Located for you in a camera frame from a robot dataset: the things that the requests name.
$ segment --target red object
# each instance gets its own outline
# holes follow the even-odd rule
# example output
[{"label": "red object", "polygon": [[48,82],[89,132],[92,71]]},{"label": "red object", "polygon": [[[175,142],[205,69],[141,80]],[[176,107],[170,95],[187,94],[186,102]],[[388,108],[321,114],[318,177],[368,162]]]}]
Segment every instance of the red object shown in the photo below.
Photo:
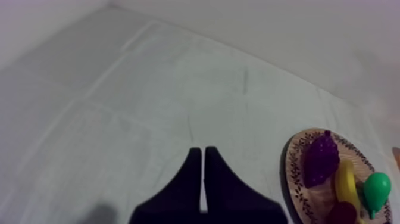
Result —
[{"label": "red object", "polygon": [[357,211],[354,206],[346,201],[336,203],[328,216],[327,224],[355,224]]}]

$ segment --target white wall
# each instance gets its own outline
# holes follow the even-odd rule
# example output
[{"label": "white wall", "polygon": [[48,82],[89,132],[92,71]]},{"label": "white wall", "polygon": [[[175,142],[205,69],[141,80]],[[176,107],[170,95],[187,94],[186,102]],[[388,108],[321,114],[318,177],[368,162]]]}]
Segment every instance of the white wall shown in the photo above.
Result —
[{"label": "white wall", "polygon": [[108,0],[0,0],[0,69]]},{"label": "white wall", "polygon": [[400,3],[394,0],[114,0],[237,47],[400,120]]}]

